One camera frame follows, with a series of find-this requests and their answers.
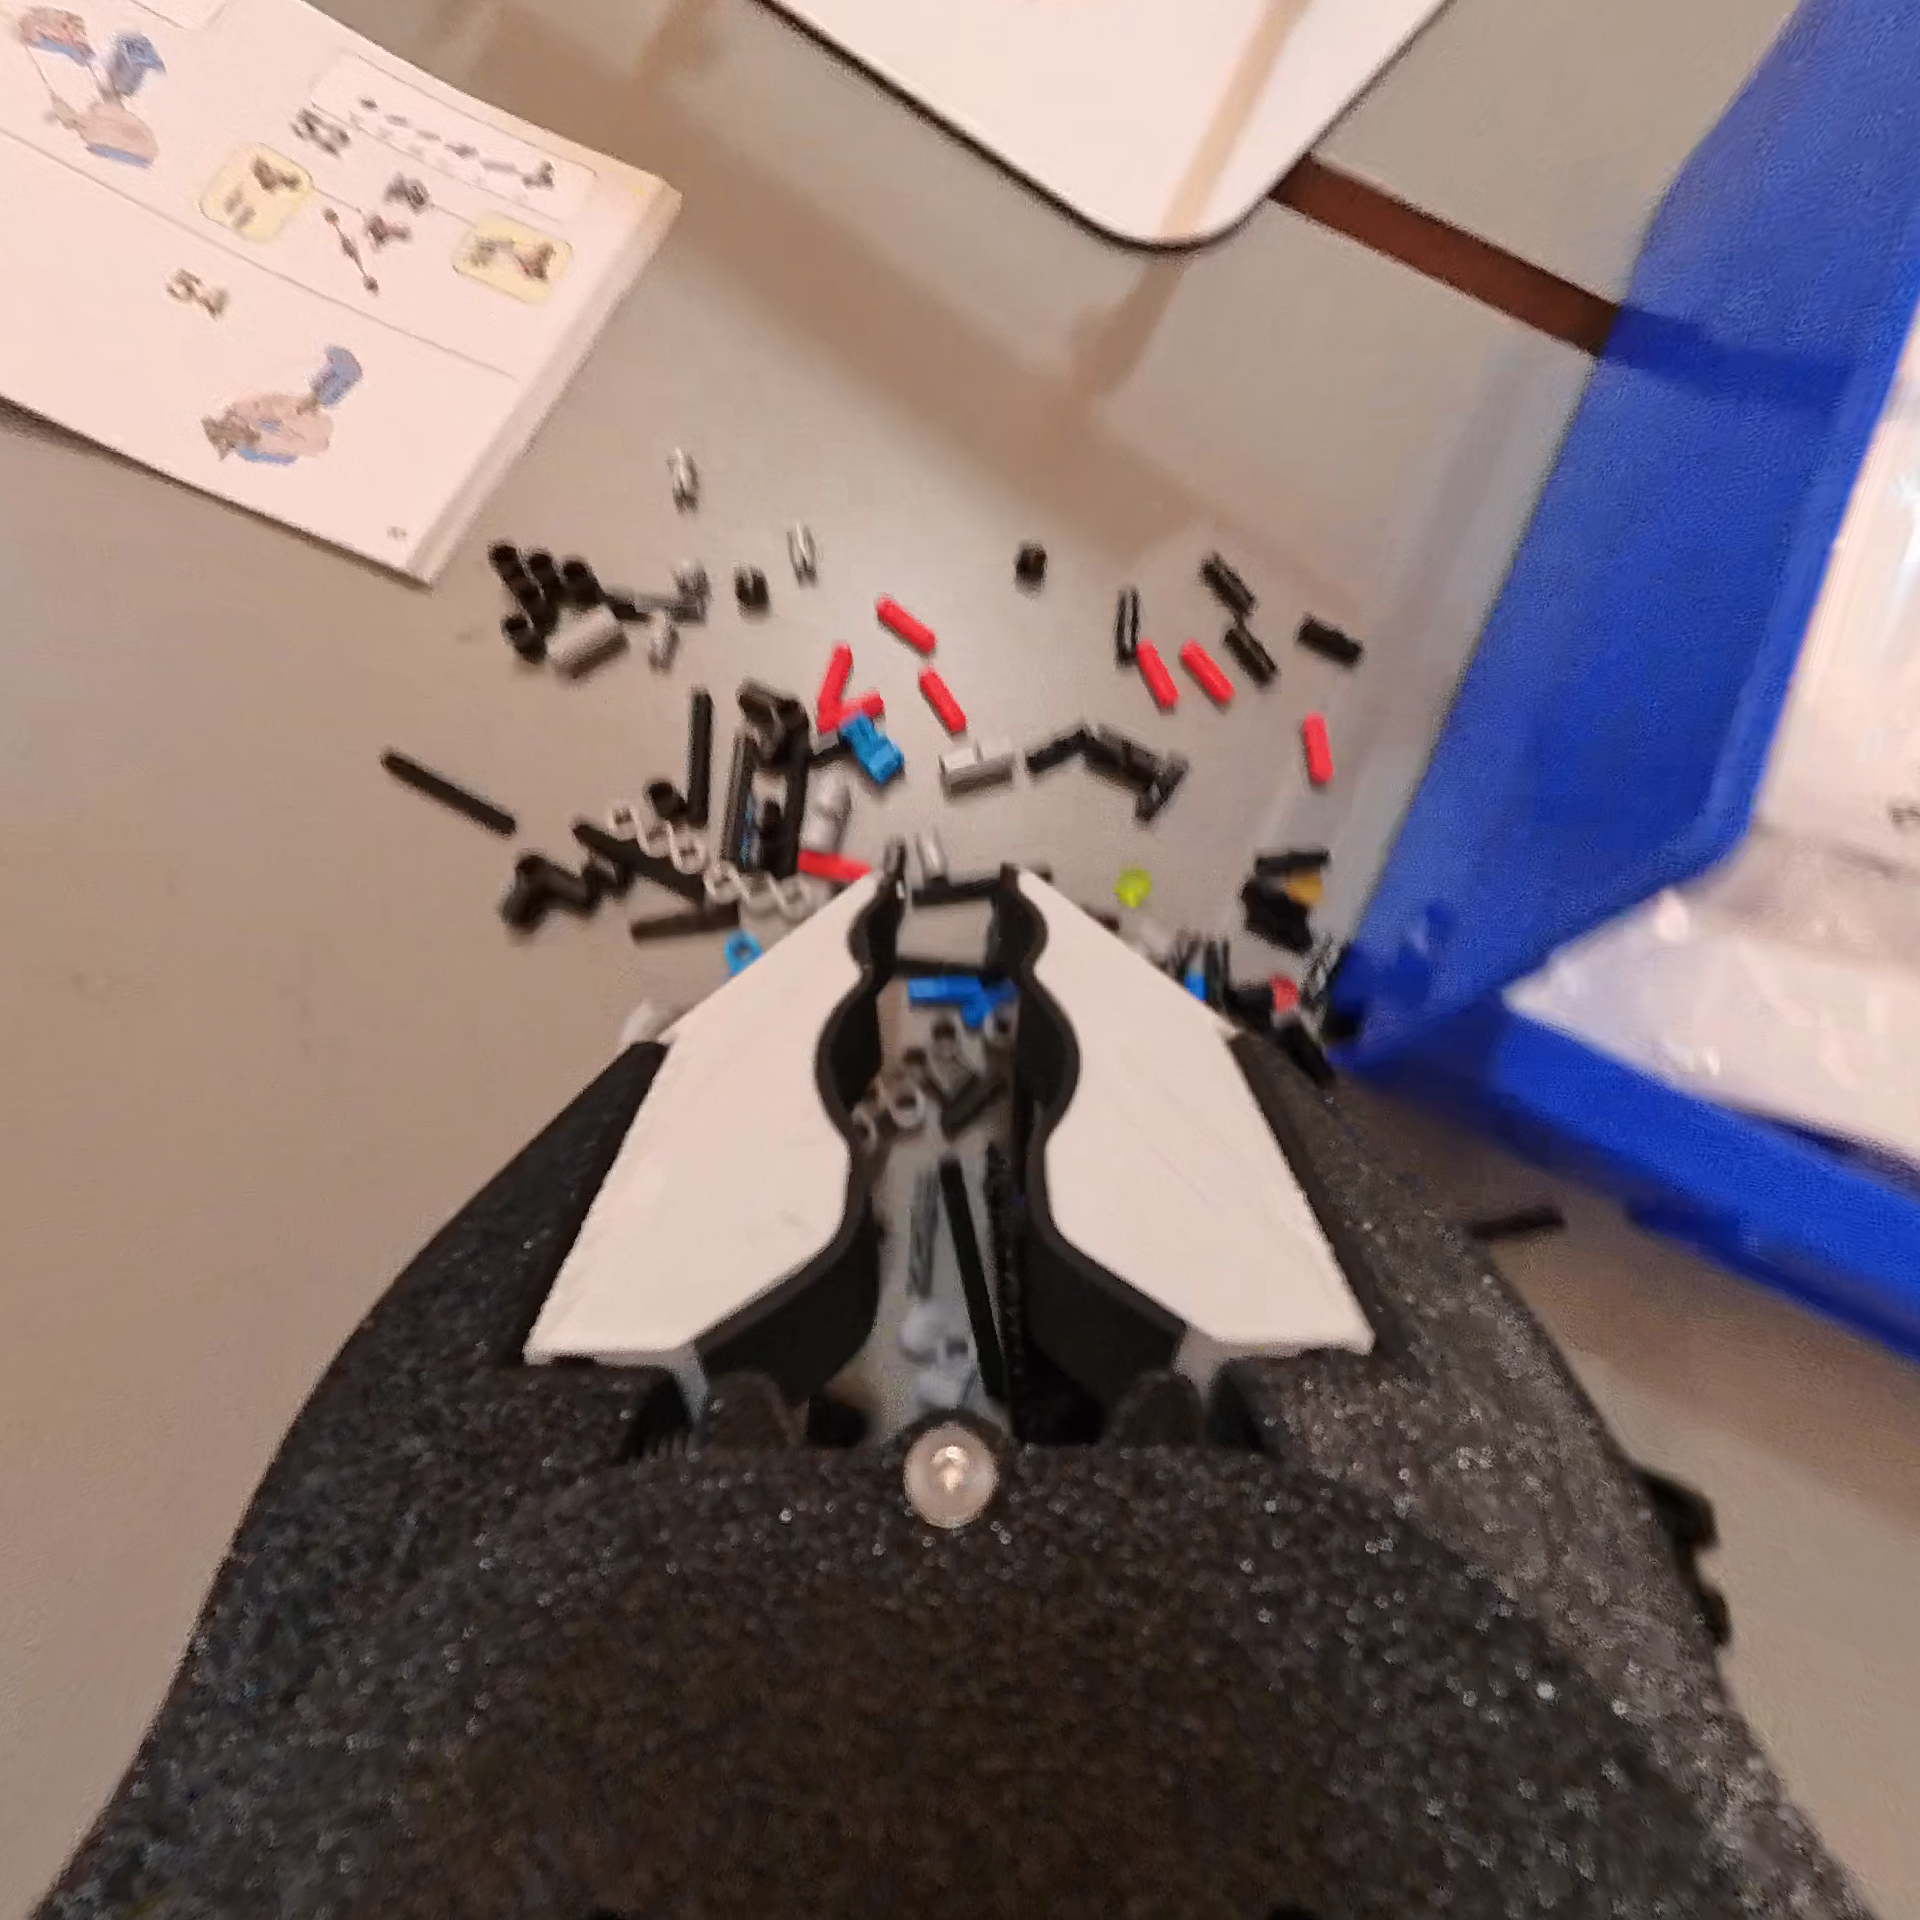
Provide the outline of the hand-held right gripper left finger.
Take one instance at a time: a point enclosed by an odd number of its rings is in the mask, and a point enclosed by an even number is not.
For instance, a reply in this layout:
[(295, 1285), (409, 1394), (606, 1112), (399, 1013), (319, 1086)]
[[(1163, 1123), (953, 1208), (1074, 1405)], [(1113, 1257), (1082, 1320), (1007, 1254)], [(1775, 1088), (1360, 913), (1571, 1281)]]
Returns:
[(528, 1365), (837, 1377), (880, 1302), (873, 1162), (899, 883), (869, 874), (639, 1048), (635, 1119), (522, 1341)]

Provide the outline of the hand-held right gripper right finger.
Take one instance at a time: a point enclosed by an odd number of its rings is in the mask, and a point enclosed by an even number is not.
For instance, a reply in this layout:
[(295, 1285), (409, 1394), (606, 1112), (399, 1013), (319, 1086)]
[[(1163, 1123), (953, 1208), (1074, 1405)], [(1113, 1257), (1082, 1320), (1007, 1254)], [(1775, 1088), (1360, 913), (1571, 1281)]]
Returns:
[(1262, 1048), (1031, 871), (1002, 871), (997, 937), (1032, 1346), (1065, 1377), (1371, 1354), (1353, 1238), (1256, 1090)]

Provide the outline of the grey desk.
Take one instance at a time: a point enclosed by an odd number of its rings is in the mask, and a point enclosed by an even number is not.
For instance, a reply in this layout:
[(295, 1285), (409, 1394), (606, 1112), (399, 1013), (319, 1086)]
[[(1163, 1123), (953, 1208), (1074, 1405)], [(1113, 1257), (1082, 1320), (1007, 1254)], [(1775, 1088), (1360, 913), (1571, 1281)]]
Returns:
[[(480, 541), (653, 582), (822, 549), (757, 653), (889, 593), (1041, 728), (1137, 697), (1114, 585), (1205, 603), (1222, 549), (1330, 674), (1350, 877), (1477, 635), (1586, 363), (1262, 207), (1197, 256), (1078, 232), (758, 5), (338, 5), (358, 32), (683, 194)], [(657, 970), (622, 927), (517, 944), (512, 849), (405, 794), (418, 755), (543, 849), (681, 759), (635, 661), (522, 678), (471, 546), (433, 593), (3, 414), (3, 1917), (129, 1761), (309, 1385), (413, 1250), (610, 1056)], [(1881, 1917), (1914, 1917), (1914, 1367), (1366, 1097), (1501, 1250), (1645, 1461), (1718, 1509), (1729, 1678)]]

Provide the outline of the blue plastic bin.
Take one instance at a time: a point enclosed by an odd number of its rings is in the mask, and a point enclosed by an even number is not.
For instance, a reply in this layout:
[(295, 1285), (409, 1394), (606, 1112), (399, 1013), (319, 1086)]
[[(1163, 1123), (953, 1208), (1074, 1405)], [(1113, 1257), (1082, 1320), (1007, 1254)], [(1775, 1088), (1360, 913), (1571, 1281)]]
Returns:
[(1648, 227), (1334, 975), (1339, 1070), (1914, 1358), (1914, 1199), (1526, 1019), (1744, 839), (1913, 322), (1918, 8), (1801, 5)]

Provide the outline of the open instruction booklet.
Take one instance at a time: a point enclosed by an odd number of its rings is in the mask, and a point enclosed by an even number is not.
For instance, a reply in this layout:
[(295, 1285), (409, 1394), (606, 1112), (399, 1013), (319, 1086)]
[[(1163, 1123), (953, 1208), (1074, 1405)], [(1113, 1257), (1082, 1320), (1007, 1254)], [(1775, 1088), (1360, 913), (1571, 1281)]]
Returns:
[(432, 584), (681, 194), (313, 5), (3, 5), (3, 402)]

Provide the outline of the white stand base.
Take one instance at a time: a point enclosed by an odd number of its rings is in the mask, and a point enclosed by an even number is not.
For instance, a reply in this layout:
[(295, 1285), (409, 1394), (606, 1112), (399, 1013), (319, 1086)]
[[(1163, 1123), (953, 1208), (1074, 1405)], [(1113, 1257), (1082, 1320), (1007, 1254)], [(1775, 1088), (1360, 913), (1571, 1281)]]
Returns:
[(1080, 225), (1209, 245), (1443, 3), (775, 3), (857, 74)]

